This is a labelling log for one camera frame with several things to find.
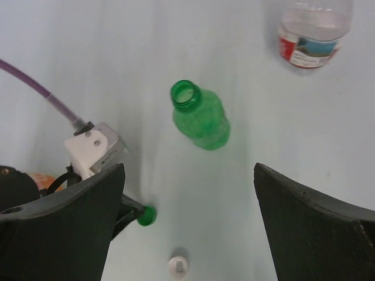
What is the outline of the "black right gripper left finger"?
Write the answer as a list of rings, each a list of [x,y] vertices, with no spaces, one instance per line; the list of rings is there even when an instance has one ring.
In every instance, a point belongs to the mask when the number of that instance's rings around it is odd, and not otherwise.
[[[1,280],[101,280],[125,172],[122,164],[1,214]]]

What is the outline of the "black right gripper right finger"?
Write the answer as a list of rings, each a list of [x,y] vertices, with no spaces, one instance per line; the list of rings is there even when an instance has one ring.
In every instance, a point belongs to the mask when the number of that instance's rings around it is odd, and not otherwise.
[[[257,163],[254,187],[278,280],[374,280],[374,211]]]

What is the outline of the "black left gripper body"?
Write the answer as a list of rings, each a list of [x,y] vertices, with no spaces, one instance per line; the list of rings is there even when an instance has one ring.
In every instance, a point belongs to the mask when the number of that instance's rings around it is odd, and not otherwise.
[[[57,177],[47,190],[40,192],[28,173],[20,172],[13,167],[1,166],[1,213],[79,182],[81,177],[69,166],[66,173]]]

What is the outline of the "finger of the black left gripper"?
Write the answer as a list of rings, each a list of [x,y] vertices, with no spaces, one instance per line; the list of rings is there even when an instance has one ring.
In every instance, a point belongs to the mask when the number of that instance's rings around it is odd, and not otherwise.
[[[111,239],[117,237],[130,223],[142,217],[144,213],[144,205],[123,194]]]

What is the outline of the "green bottle cap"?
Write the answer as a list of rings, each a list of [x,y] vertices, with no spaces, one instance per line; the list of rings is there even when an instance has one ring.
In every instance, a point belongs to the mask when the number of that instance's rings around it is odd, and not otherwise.
[[[157,218],[157,210],[155,207],[147,205],[144,208],[144,213],[137,219],[139,225],[147,227],[152,225]]]

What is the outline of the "clear bottle with orange label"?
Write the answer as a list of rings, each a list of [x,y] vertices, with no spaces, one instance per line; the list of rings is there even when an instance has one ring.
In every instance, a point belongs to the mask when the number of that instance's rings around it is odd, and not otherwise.
[[[40,192],[43,192],[49,188],[49,186],[56,180],[55,177],[48,174],[42,173],[28,173],[28,175],[36,183]]]

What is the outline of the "green plastic bottle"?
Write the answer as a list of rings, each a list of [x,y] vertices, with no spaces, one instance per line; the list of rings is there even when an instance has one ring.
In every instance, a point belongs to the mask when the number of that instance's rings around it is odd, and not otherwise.
[[[230,137],[230,123],[218,95],[189,80],[176,82],[170,90],[172,119],[177,129],[197,147],[216,150]]]

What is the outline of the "clear bottle with red label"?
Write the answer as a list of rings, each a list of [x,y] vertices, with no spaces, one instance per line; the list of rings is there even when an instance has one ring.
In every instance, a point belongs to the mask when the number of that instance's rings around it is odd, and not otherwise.
[[[297,68],[323,67],[341,47],[353,1],[286,1],[278,27],[279,53]]]

